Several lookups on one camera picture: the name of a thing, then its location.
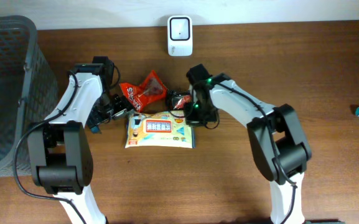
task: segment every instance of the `red package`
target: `red package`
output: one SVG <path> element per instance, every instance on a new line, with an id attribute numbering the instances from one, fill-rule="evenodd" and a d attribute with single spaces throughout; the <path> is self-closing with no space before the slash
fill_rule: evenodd
<path id="1" fill-rule="evenodd" d="M 162 84 L 156 72 L 152 70 L 139 86 L 129 83 L 120 83 L 124 96 L 132 103 L 135 110 L 141 112 L 149 103 L 164 99 L 167 88 Z"/>

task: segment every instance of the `gray plastic bin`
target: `gray plastic bin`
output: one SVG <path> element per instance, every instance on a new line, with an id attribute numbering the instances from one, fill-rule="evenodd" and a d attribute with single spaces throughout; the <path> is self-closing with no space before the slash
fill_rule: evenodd
<path id="1" fill-rule="evenodd" d="M 16 143 L 31 122 L 52 112 L 57 91 L 34 23 L 23 16 L 0 17 L 0 177 L 12 176 Z M 27 142 L 19 150 L 17 169 L 19 175 L 30 174 Z"/>

